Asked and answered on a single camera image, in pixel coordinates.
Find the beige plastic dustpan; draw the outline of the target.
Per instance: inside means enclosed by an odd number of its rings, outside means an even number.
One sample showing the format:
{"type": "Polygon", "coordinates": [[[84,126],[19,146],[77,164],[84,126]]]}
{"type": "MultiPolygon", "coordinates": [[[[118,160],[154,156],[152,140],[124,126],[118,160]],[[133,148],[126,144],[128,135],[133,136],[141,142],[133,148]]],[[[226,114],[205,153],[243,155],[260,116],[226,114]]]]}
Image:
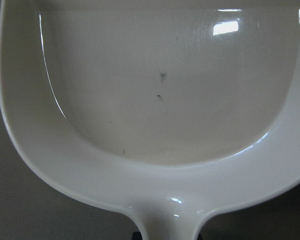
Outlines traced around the beige plastic dustpan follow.
{"type": "Polygon", "coordinates": [[[48,185],[195,240],[300,183],[300,0],[4,0],[0,108],[48,185]]]}

